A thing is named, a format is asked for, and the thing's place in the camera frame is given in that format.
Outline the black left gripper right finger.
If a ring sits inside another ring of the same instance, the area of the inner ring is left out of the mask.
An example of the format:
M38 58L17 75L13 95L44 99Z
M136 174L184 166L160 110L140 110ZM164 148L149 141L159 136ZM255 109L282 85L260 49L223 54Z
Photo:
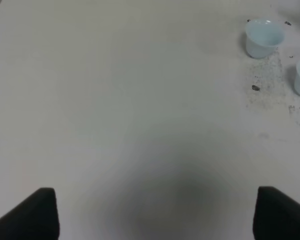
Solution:
M300 204L273 186L260 186L252 232L256 240L300 240Z

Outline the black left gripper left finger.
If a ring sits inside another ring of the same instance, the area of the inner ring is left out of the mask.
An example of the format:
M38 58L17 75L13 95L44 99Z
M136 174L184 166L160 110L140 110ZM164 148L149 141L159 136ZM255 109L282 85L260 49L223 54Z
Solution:
M0 240L57 240L60 221L56 192L42 187L0 218Z

